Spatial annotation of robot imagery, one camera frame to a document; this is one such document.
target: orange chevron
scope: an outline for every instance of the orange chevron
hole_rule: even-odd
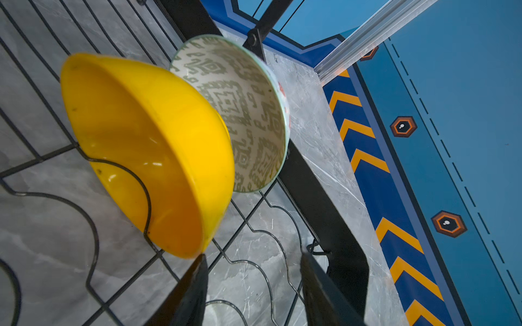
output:
[[[420,317],[426,318],[433,326],[445,326],[437,317],[429,312],[422,304],[417,300],[413,300],[410,307],[406,310],[406,318],[410,326],[413,326],[419,320]]]
[[[368,163],[372,164],[373,166],[376,166],[376,167],[380,168],[381,170],[384,170],[384,171],[390,173],[390,170],[388,169],[388,165],[386,164],[386,162],[384,162],[381,159],[376,158],[373,155],[363,152],[357,148],[355,150],[355,153],[353,154],[352,161],[351,161],[352,169],[354,172],[357,170],[357,167],[359,166],[359,162],[361,162],[361,161],[368,162]]]
[[[360,132],[363,135],[367,135],[369,137],[375,138],[375,135],[373,134],[373,130],[370,127],[366,127],[365,125],[358,124],[355,121],[351,121],[348,119],[345,119],[342,122],[341,131],[339,134],[341,135],[341,140],[344,141],[346,138],[346,133],[349,129],[355,130],[357,132]]]
[[[424,285],[425,288],[430,290],[440,300],[444,301],[441,290],[438,289],[438,286],[435,283],[430,281],[430,279],[428,279],[426,276],[422,275],[422,273],[416,270],[412,265],[405,262],[404,259],[397,257],[393,265],[390,267],[390,273],[394,282],[397,282],[399,277],[402,275],[402,272],[410,274],[410,276],[416,279],[417,282]]]
[[[345,71],[341,72],[339,74],[339,76],[350,78],[350,75],[348,74],[348,69],[346,69]]]
[[[331,95],[331,99],[330,99],[330,110],[332,113],[334,112],[337,101],[343,101],[343,102],[350,103],[353,105],[362,106],[361,100],[359,100],[359,98],[357,96],[334,91],[334,93]]]
[[[412,236],[408,232],[404,231],[397,225],[393,224],[389,220],[382,218],[381,221],[379,222],[379,225],[375,229],[379,242],[381,242],[383,240],[384,236],[386,235],[386,233],[388,231],[392,232],[393,234],[395,234],[396,236],[401,238],[405,243],[407,243],[408,245],[417,249],[421,253],[424,253],[424,251],[422,251],[420,242],[414,236]]]

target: white bowl with green pattern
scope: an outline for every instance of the white bowl with green pattern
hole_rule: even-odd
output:
[[[230,134],[234,191],[271,184],[284,163],[290,112],[281,84],[249,50],[218,35],[185,42],[170,71],[185,79],[219,112]]]

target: black wire rack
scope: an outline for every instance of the black wire rack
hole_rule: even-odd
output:
[[[60,77],[58,76],[58,74],[55,71],[55,69],[53,69],[51,67],[51,64],[49,64],[46,61],[46,59],[44,58],[44,55],[42,55],[37,50],[36,46],[30,40],[30,37],[28,37],[24,33],[24,31],[23,31],[24,30],[23,25],[31,23],[31,22],[30,21],[16,20],[13,17],[13,15],[11,15],[10,11],[6,7],[6,4],[8,3],[8,1],[9,0],[0,0],[1,12],[7,18],[9,24],[14,29],[16,29],[16,31],[19,34],[19,36],[23,39],[25,44],[31,49],[33,54],[45,66],[45,68],[53,76],[53,78],[56,79],[56,81],[59,82],[60,81]],[[10,4],[13,4],[15,1],[27,1],[29,3],[29,5],[32,7],[32,9],[34,10],[34,12],[38,15],[38,17],[41,20],[41,22],[45,25],[47,31],[52,36],[54,41],[63,50],[63,52],[66,55],[70,55],[71,54],[72,51],[64,44],[63,40],[61,40],[60,37],[58,37],[56,31],[53,30],[53,28],[51,27],[52,23],[49,21],[49,18],[46,18],[46,15],[42,12],[42,7],[39,6],[38,2],[35,3],[34,0],[13,0],[13,1],[11,1]],[[75,14],[73,14],[73,11],[70,9],[70,1],[69,0],[58,0],[58,1],[59,1],[60,5],[62,6],[62,9],[67,13],[67,15],[68,15],[67,19],[71,20],[71,22],[74,24],[74,26],[83,35],[85,40],[90,44],[90,46],[92,47],[92,50],[94,50],[98,54],[103,53],[103,50],[101,50],[96,45],[95,41],[89,36],[89,33],[82,26],[82,23],[80,23],[79,20],[76,18]],[[136,4],[133,3],[132,1],[134,1],[134,0],[81,0],[81,2],[84,5],[85,11],[89,15],[92,16],[92,19],[94,19],[94,21],[96,22],[97,27],[101,30],[101,32],[105,36],[106,40],[110,43],[110,45],[113,47],[113,50],[116,53],[118,53],[119,56],[121,56],[121,57],[129,57],[126,54],[126,52],[122,49],[123,46],[121,44],[117,44],[117,42],[115,42],[111,38],[110,34],[108,33],[108,29],[106,28],[106,26],[104,26],[104,23],[102,23],[101,19],[97,16],[97,14],[95,13],[95,10],[93,10],[93,8],[92,8],[92,5],[94,3],[98,4],[99,2],[107,2],[110,5],[112,10],[114,10],[114,13],[121,20],[121,23],[123,24],[123,26],[126,28],[126,31],[128,33],[130,33],[130,35],[133,37],[133,39],[135,40],[135,42],[137,43],[139,48],[145,54],[146,59],[149,60],[150,63],[152,63],[152,64],[159,64],[159,65],[160,64],[164,64],[165,62],[168,63],[170,61],[170,58],[172,57],[173,53],[169,53],[168,49],[165,49],[165,42],[163,42],[163,43],[160,42],[160,40],[159,40],[160,37],[163,40],[166,39],[168,41],[168,44],[170,45],[169,47],[171,49],[174,49],[174,50],[177,50],[177,47],[180,45],[181,38],[174,39],[175,36],[173,36],[172,32],[167,32],[166,29],[168,27],[165,26],[163,23],[161,23],[160,19],[157,17],[157,15],[159,13],[159,10],[158,10],[157,7],[155,7],[156,5],[155,5],[154,2],[144,2],[143,6],[141,8],[140,7],[137,8]],[[131,24],[120,13],[120,9],[121,9],[121,7],[123,5],[126,5],[126,6],[128,6],[128,7],[130,7],[132,9],[134,14],[138,18],[138,20],[141,22],[141,26],[140,26],[140,28],[142,29],[141,32],[142,33],[147,33],[147,34],[150,35],[150,37],[152,38],[154,43],[158,46],[158,48],[161,50],[161,53],[164,55],[164,59],[166,60],[165,62],[162,61],[160,63],[160,60],[158,60],[158,58],[155,57],[147,49],[146,46],[144,46],[142,40],[137,35],[136,27],[135,26],[131,27]],[[148,19],[147,20],[146,20],[146,18],[144,18],[144,13],[145,14],[148,13],[148,15],[147,15]],[[122,166],[120,164],[114,163],[114,162],[107,161],[107,160],[99,160],[99,159],[88,157],[83,152],[83,150],[80,148],[79,144],[76,142],[73,134],[71,132],[69,132],[68,128],[66,127],[66,123],[64,121],[62,121],[62,119],[60,119],[60,115],[57,113],[56,109],[53,107],[53,105],[49,102],[49,100],[43,94],[42,90],[37,86],[35,81],[32,79],[31,74],[28,72],[28,69],[21,63],[21,60],[19,59],[16,50],[12,49],[10,46],[8,46],[8,44],[4,41],[4,39],[2,39],[2,37],[0,37],[0,45],[2,46],[3,50],[5,51],[5,53],[7,53],[8,57],[10,59],[10,63],[14,64],[16,66],[16,68],[19,70],[19,72],[26,79],[26,81],[29,84],[29,86],[32,89],[32,91],[34,91],[36,93],[36,95],[39,97],[41,103],[44,105],[46,110],[51,114],[52,118],[57,123],[57,125],[60,128],[61,132],[65,135],[65,137],[67,138],[67,141],[68,141],[67,145],[65,145],[65,146],[63,146],[63,147],[61,147],[59,149],[50,151],[48,153],[42,154],[38,150],[35,149],[35,147],[31,144],[31,142],[24,136],[24,133],[17,127],[17,125],[13,122],[13,120],[11,120],[9,118],[9,114],[7,114],[3,110],[3,108],[0,107],[0,115],[2,116],[2,119],[4,120],[6,125],[12,130],[12,132],[18,137],[18,139],[23,143],[23,145],[27,148],[27,150],[34,157],[32,159],[26,160],[23,163],[17,164],[16,166],[10,166],[9,168],[7,168],[4,171],[0,172],[0,184],[5,189],[5,191],[8,194],[12,195],[12,196],[41,197],[41,198],[51,199],[51,200],[54,200],[54,201],[57,201],[57,202],[60,202],[60,203],[68,205],[69,207],[71,207],[74,210],[76,210],[83,217],[85,222],[88,223],[88,225],[90,227],[90,230],[92,232],[92,237],[93,237],[93,244],[92,245],[94,247],[93,256],[92,256],[92,262],[88,265],[89,266],[89,271],[88,271],[88,274],[87,274],[87,278],[85,280],[85,288],[86,288],[86,291],[99,304],[99,308],[87,320],[85,320],[85,321],[79,320],[78,324],[82,324],[84,326],[91,325],[105,312],[112,319],[112,321],[115,324],[123,325],[123,322],[116,316],[116,314],[111,309],[111,305],[127,289],[129,289],[129,287],[141,275],[143,275],[143,273],[145,273],[147,271],[147,269],[153,265],[153,263],[155,263],[156,261],[159,260],[161,262],[161,264],[167,269],[168,273],[176,281],[180,280],[180,277],[172,270],[171,266],[168,264],[168,262],[164,258],[164,256],[163,256],[164,251],[159,249],[159,248],[157,248],[151,242],[149,237],[147,236],[147,230],[148,230],[149,223],[150,223],[151,209],[152,209],[151,203],[150,203],[150,197],[149,197],[147,188],[145,187],[143,182],[139,179],[139,177],[135,173],[133,173],[131,170],[127,169],[126,167],[124,167],[124,166]],[[16,189],[13,189],[7,183],[7,181],[5,181],[5,178],[7,178],[9,176],[12,176],[12,175],[14,175],[16,173],[22,172],[22,171],[24,171],[24,170],[26,170],[28,168],[31,168],[31,167],[33,167],[35,165],[38,165],[38,164],[41,164],[41,163],[43,163],[43,162],[45,162],[47,160],[53,159],[53,158],[55,158],[55,157],[57,157],[59,155],[63,155],[63,154],[65,154],[67,152],[70,152],[70,151],[78,152],[81,155],[81,157],[83,159],[85,159],[86,161],[110,164],[110,165],[113,165],[113,166],[116,166],[116,167],[118,167],[120,169],[125,170],[127,173],[131,174],[139,182],[139,184],[142,186],[143,191],[144,191],[144,193],[146,195],[146,198],[147,198],[147,202],[148,202],[147,223],[146,223],[146,226],[145,226],[145,230],[143,232],[143,237],[145,238],[146,242],[148,243],[148,245],[150,246],[150,248],[154,252],[154,254],[134,275],[132,275],[132,277],[130,277],[130,279],[128,279],[125,282],[125,284],[123,286],[121,286],[107,300],[103,300],[101,295],[99,293],[97,293],[97,291],[94,289],[94,287],[91,284],[92,277],[93,277],[93,274],[94,274],[94,272],[96,270],[96,266],[97,266],[97,262],[98,262],[98,257],[99,257],[99,252],[100,252],[100,241],[99,241],[97,226],[96,226],[94,220],[89,216],[89,214],[82,207],[80,207],[78,204],[76,204],[76,203],[74,203],[74,202],[72,202],[72,201],[70,201],[70,200],[68,200],[66,198],[63,198],[63,197],[60,197],[60,196],[56,196],[56,195],[53,195],[53,194],[44,193],[44,192],[18,191]],[[290,309],[288,310],[288,314],[287,314],[287,317],[286,317],[285,322],[284,322],[284,325],[288,325],[289,322],[290,322],[292,313],[293,313],[293,311],[295,309],[296,303],[298,302],[298,300],[301,300],[301,301],[303,300],[303,297],[301,295],[302,282],[300,282],[299,284],[294,284],[292,282],[292,280],[290,278],[290,271],[289,271],[289,263],[288,263],[288,259],[287,259],[287,254],[286,254],[286,251],[285,251],[281,241],[273,233],[271,233],[271,232],[269,232],[267,230],[256,229],[249,222],[251,217],[254,215],[254,213],[256,213],[256,211],[259,208],[259,206],[263,202],[265,202],[271,209],[281,210],[285,214],[288,215],[288,217],[291,219],[293,225],[296,227],[296,230],[297,230],[297,233],[298,233],[298,236],[299,236],[299,247],[303,248],[303,244],[302,244],[303,239],[302,239],[301,231],[300,231],[300,229],[298,227],[298,224],[297,224],[296,220],[292,216],[292,214],[287,209],[285,209],[285,208],[283,208],[281,206],[278,206],[278,205],[274,205],[267,199],[268,194],[272,191],[272,189],[276,185],[279,185],[281,187],[281,189],[285,190],[284,186],[281,183],[281,180],[277,179],[272,185],[270,185],[268,187],[268,189],[266,189],[265,191],[260,191],[259,192],[259,194],[261,196],[260,199],[255,203],[255,205],[253,206],[251,211],[248,212],[247,214],[243,213],[240,210],[239,206],[234,202],[234,200],[231,201],[231,207],[233,207],[237,211],[237,213],[240,215],[240,217],[242,218],[242,223],[236,229],[235,233],[228,239],[228,241],[226,242],[226,244],[224,246],[220,246],[218,244],[218,242],[215,241],[215,240],[212,241],[213,244],[216,246],[216,248],[218,248],[219,253],[214,258],[212,263],[209,265],[208,269],[209,269],[209,273],[210,273],[214,269],[216,264],[221,259],[226,260],[229,264],[248,264],[248,265],[252,266],[253,268],[257,269],[261,273],[261,275],[263,276],[263,281],[266,282],[266,284],[268,286],[268,291],[269,291],[269,296],[270,296],[270,318],[271,318],[272,323],[274,325],[278,325],[278,323],[276,322],[276,319],[275,319],[275,314],[274,314],[275,299],[274,299],[274,295],[272,293],[271,283],[269,282],[269,279],[268,279],[267,274],[265,273],[265,271],[257,263],[255,263],[255,257],[252,257],[251,259],[233,260],[233,259],[231,259],[227,255],[227,250],[231,247],[231,245],[234,242],[234,240],[236,240],[236,238],[238,237],[240,232],[246,226],[253,233],[259,233],[260,235],[267,235],[268,237],[272,238],[277,243],[277,246],[278,246],[279,250],[282,253],[282,256],[283,256],[283,259],[284,259],[285,268],[286,268],[286,279],[287,279],[287,282],[288,282],[289,286],[292,288],[292,290],[294,292],[294,298],[293,298],[292,304],[290,306]],[[288,194],[287,191],[285,191],[285,194],[289,197],[290,202],[294,204],[295,211],[299,213],[299,209],[297,207],[295,207],[295,203],[292,200],[291,196]],[[310,226],[307,224],[305,219],[303,219],[303,222],[308,227],[310,233],[312,235],[314,235],[315,234],[314,231],[310,228]],[[310,252],[314,252],[314,247],[318,246],[318,244],[319,244],[318,239],[316,237],[314,237],[313,242],[311,244],[308,244],[306,246],[306,248]],[[19,283],[19,281],[17,279],[17,276],[16,276],[16,270],[13,270],[4,260],[0,259],[0,267],[7,274],[8,278],[9,278],[9,280],[10,280],[12,286],[13,286],[13,293],[14,293],[13,298],[14,298],[14,301],[15,301],[15,308],[14,308],[14,311],[13,311],[13,318],[12,318],[11,325],[17,325],[18,320],[20,318],[20,314],[23,313],[23,306],[22,306],[23,284]],[[230,301],[227,301],[227,300],[224,300],[224,299],[214,299],[214,300],[210,300],[210,301],[206,302],[206,305],[207,306],[209,306],[209,305],[226,305],[228,307],[231,307],[233,310],[235,310],[237,312],[237,314],[239,315],[239,317],[242,320],[243,324],[247,325],[246,319],[243,316],[243,313],[241,312],[241,310],[235,304],[233,304]]]

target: hexagon sticker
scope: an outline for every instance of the hexagon sticker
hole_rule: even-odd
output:
[[[437,232],[456,238],[468,229],[464,225],[462,217],[457,214],[440,211],[439,214],[431,218]]]
[[[412,116],[397,117],[390,128],[395,137],[407,138],[417,129],[417,124]]]
[[[371,50],[370,52],[366,53],[362,58],[361,58],[361,61],[366,61],[366,60],[370,60],[373,58],[373,56],[375,55],[375,52],[377,52],[377,50],[379,49],[379,46],[376,46],[373,50]]]

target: dashed line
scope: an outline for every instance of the dashed line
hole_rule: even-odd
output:
[[[394,49],[394,51],[395,51],[395,54],[397,54],[397,57],[400,58],[400,55],[399,55],[399,53],[397,52],[397,49],[395,48],[395,45],[392,44],[391,46],[393,47],[393,49]]]
[[[408,71],[406,70],[406,67],[404,66],[404,64],[402,63],[402,61],[400,62],[400,64],[402,65],[402,68],[403,68],[404,71],[406,72],[406,76],[409,76],[410,74],[409,74]]]
[[[504,258],[502,258],[502,255],[500,254],[499,249],[496,247],[495,241],[491,240],[491,242],[493,243],[493,246],[495,247],[496,253],[499,254],[500,260],[502,260],[502,264],[505,264]]]
[[[515,290],[517,290],[517,293],[520,294],[520,291],[518,290],[518,287],[515,284],[515,280],[513,280],[513,277],[511,276],[511,273],[507,269],[506,269],[506,272],[507,272],[507,275],[509,275],[509,278],[511,279],[511,282],[513,283],[513,286],[515,287]]]
[[[429,113],[428,113],[428,109],[426,108],[426,106],[424,105],[424,102],[422,101],[422,98],[419,98],[419,101],[421,101],[422,107],[423,107],[424,110],[426,111],[426,114],[429,114]]]
[[[416,88],[415,85],[413,84],[413,80],[410,79],[410,83],[411,83],[411,85],[413,86],[413,90],[415,91],[415,94],[419,95],[419,92],[417,91],[417,88]]]
[[[486,232],[487,232],[488,234],[491,234],[491,233],[489,233],[489,230],[488,230],[488,227],[486,226],[486,223],[485,223],[484,220],[482,219],[482,215],[480,215],[479,212],[477,212],[477,214],[479,215],[479,218],[480,218],[480,220],[482,221],[482,225],[484,225],[484,228],[486,229]]]
[[[473,207],[477,207],[477,205],[475,205],[475,201],[473,200],[473,198],[471,197],[471,194],[469,193],[468,187],[464,187],[464,189],[468,193],[469,199],[471,199],[471,203],[473,204]]]
[[[435,129],[435,132],[437,133],[437,136],[440,136],[440,135],[438,134],[437,127],[435,127],[435,124],[433,123],[433,120],[431,120],[431,118],[430,118],[430,121],[431,121],[431,125],[433,126],[433,129]]]
[[[453,162],[452,162],[452,164],[453,164],[453,167],[455,168],[455,171],[457,172],[458,178],[460,179],[460,181],[464,182],[464,180],[462,180],[462,177],[460,176],[460,173],[458,173],[457,166]]]
[[[448,154],[448,157],[451,158],[452,156],[449,155],[448,149],[446,148],[446,145],[444,145],[444,142],[441,139],[442,146],[444,146],[444,149],[446,150],[446,154]]]

